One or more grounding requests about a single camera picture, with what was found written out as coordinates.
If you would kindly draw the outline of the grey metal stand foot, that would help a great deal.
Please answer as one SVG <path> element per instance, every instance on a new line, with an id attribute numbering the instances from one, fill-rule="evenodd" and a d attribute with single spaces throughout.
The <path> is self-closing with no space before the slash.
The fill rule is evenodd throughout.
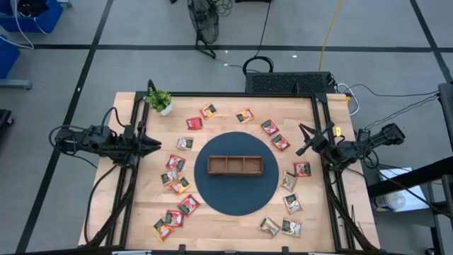
<path id="1" fill-rule="evenodd" d="M 0 79 L 0 88 L 31 90 L 33 85 L 31 81 L 24 79 Z"/>

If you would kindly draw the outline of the black floor fan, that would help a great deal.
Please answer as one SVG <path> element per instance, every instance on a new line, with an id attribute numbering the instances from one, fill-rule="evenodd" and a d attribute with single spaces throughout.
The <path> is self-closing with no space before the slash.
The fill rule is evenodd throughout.
<path id="1" fill-rule="evenodd" d="M 216 54 L 210 47 L 219 35 L 219 16 L 213 0 L 188 0 L 188 11 L 195 29 L 195 49 L 212 59 Z"/>

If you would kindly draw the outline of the orange tea packet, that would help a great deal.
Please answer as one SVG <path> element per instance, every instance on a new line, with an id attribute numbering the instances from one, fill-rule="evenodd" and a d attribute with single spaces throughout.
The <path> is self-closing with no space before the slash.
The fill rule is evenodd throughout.
<path id="1" fill-rule="evenodd" d="M 239 122 L 241 124 L 247 123 L 248 121 L 254 119 L 254 114 L 251 112 L 249 108 L 246 110 L 243 110 L 239 113 L 236 114 L 236 117 L 238 118 Z"/>
<path id="2" fill-rule="evenodd" d="M 165 242 L 170 234 L 174 232 L 172 226 L 167 225 L 163 219 L 159 219 L 152 227 L 153 233 L 157 236 L 160 242 Z"/>
<path id="3" fill-rule="evenodd" d="M 177 180 L 170 183 L 169 188 L 176 194 L 180 195 L 188 190 L 190 187 L 190 183 L 186 177 L 181 176 Z"/>
<path id="4" fill-rule="evenodd" d="M 200 113 L 204 120 L 211 118 L 212 116 L 217 114 L 217 109 L 214 107 L 213 104 L 207 104 L 203 108 L 200 109 Z"/>

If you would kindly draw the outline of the scattered snack packets on table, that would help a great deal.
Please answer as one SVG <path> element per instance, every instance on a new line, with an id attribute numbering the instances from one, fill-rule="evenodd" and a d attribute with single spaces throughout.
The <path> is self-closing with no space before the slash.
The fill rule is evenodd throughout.
<path id="1" fill-rule="evenodd" d="M 301 228 L 302 224 L 296 220 L 289 218 L 284 218 L 282 220 L 281 231 L 283 234 L 286 234 L 291 237 L 300 238 L 301 237 Z"/>

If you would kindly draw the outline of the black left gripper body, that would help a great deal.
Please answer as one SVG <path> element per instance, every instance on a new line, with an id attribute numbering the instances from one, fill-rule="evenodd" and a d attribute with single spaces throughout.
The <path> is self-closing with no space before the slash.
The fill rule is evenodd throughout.
<path id="1" fill-rule="evenodd" d="M 134 164 L 135 157 L 143 158 L 145 156 L 143 138 L 146 134 L 146 128 L 142 121 L 139 121 L 138 127 L 133 125 L 126 125 L 122 134 L 123 142 L 125 143 L 124 158 L 121 162 L 122 167 L 128 167 Z"/>

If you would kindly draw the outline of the black metal desk frame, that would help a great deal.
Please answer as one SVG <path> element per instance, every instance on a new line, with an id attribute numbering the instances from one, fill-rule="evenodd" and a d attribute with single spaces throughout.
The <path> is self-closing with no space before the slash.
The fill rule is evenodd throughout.
<path id="1" fill-rule="evenodd" d="M 439 102 L 442 106 L 449 143 L 453 151 L 453 81 L 448 84 L 439 84 L 438 89 L 440 92 Z M 428 185 L 428 190 L 432 191 L 432 187 L 430 187 L 431 183 L 438 179 L 441 180 L 445 200 L 428 203 L 428 210 L 433 216 L 434 226 L 431 227 L 433 248 L 426 251 L 426 255 L 445 255 L 445 252 L 442 250 L 440 222 L 438 220 L 440 215 L 449 218 L 450 225 L 453 229 L 453 156 L 394 178 L 386 177 L 383 181 L 373 184 L 368 188 L 372 198 L 396 191 L 407 191 L 409 188 L 422 184 Z"/>

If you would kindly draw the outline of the wooden three-compartment box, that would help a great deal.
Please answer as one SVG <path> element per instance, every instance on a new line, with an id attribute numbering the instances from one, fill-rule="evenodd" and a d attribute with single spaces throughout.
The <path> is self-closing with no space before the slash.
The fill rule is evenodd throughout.
<path id="1" fill-rule="evenodd" d="M 210 176 L 262 176 L 260 156 L 209 156 L 207 174 Z"/>

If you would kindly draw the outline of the blue plastic bin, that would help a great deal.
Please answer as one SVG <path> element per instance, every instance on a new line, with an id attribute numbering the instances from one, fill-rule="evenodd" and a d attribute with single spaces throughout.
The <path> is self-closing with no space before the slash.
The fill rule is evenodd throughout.
<path id="1" fill-rule="evenodd" d="M 19 49 L 0 34 L 0 79 L 5 79 L 20 55 Z"/>
<path id="2" fill-rule="evenodd" d="M 57 0 L 0 0 L 0 26 L 8 32 L 51 33 L 62 12 Z"/>

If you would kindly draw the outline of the small green plant white pot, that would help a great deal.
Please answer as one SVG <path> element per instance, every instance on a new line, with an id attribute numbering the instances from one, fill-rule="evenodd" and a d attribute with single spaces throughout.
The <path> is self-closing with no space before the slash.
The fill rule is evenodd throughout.
<path id="1" fill-rule="evenodd" d="M 146 102 L 161 116 L 168 115 L 173 109 L 171 94 L 161 89 L 151 90 L 146 97 Z"/>

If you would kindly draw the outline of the white cardboard box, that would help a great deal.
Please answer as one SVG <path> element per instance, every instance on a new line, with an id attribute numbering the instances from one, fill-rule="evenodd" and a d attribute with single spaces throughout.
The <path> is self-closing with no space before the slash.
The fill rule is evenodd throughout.
<path id="1" fill-rule="evenodd" d="M 426 205 L 423 201 L 421 201 L 418 198 L 418 197 L 420 197 L 423 200 L 425 200 L 425 196 L 424 196 L 420 186 L 414 186 L 412 188 L 409 188 L 409 191 L 406 191 L 405 189 L 403 189 L 401 191 L 396 191 L 396 192 L 399 192 L 400 194 L 405 196 L 406 205 L 403 208 L 401 208 L 401 209 L 399 209 L 397 211 L 392 211 L 394 213 L 405 212 L 405 211 L 410 211 L 410 210 L 421 210 L 421 209 L 429 208 L 428 205 Z"/>

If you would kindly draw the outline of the beige tea packet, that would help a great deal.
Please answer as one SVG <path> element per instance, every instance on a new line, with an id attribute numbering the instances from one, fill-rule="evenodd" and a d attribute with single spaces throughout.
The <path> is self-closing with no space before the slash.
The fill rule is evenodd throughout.
<path id="1" fill-rule="evenodd" d="M 282 184 L 280 186 L 287 189 L 289 192 L 293 192 L 296 184 L 297 177 L 294 174 L 285 171 L 282 177 Z"/>
<path id="2" fill-rule="evenodd" d="M 274 237 L 280 231 L 281 227 L 269 217 L 264 217 L 261 220 L 258 229 L 260 231 L 267 232 Z"/>
<path id="3" fill-rule="evenodd" d="M 303 211 L 302 205 L 299 202 L 299 197 L 296 193 L 292 193 L 290 195 L 286 195 L 283 198 L 283 201 L 285 203 L 286 209 L 289 214 L 294 214 L 298 211 Z"/>
<path id="4" fill-rule="evenodd" d="M 162 184 L 164 186 L 169 185 L 170 183 L 178 180 L 178 171 L 175 169 L 170 169 L 160 175 Z"/>
<path id="5" fill-rule="evenodd" d="M 176 143 L 176 147 L 182 150 L 191 150 L 193 148 L 193 137 L 180 137 Z"/>

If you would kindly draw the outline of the round dark blue woven placemat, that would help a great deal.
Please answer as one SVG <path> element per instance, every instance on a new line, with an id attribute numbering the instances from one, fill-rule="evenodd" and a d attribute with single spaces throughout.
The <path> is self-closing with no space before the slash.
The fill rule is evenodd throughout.
<path id="1" fill-rule="evenodd" d="M 210 176 L 209 156 L 260 156 L 262 176 Z M 211 139 L 199 152 L 194 177 L 198 193 L 220 213 L 242 216 L 263 208 L 273 197 L 279 179 L 279 166 L 270 148 L 245 132 L 228 132 Z"/>

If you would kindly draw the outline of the black perforated computer case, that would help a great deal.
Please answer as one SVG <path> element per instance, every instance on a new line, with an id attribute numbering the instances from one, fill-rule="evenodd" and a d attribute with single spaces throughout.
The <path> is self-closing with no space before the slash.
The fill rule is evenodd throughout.
<path id="1" fill-rule="evenodd" d="M 330 72 L 269 72 L 247 74 L 245 91 L 255 94 L 333 94 L 336 86 Z"/>

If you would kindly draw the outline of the white wipes canister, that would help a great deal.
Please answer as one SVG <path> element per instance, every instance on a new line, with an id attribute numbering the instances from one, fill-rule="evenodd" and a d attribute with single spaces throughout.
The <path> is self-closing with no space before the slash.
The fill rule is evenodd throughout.
<path id="1" fill-rule="evenodd" d="M 371 198 L 370 203 L 377 212 L 397 211 L 406 205 L 406 198 L 395 192 Z"/>

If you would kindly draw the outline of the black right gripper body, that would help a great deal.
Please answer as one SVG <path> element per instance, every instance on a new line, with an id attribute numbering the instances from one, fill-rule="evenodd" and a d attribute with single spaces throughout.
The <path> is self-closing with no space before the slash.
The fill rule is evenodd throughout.
<path id="1" fill-rule="evenodd" d="M 324 137 L 324 134 L 334 127 L 334 122 L 330 121 L 326 124 L 326 128 L 323 130 L 316 130 L 316 134 L 312 135 L 309 133 L 310 140 L 305 142 L 305 145 L 296 151 L 297 156 L 303 155 L 308 148 L 312 148 L 316 153 L 322 153 L 324 148 L 328 144 L 328 140 Z"/>

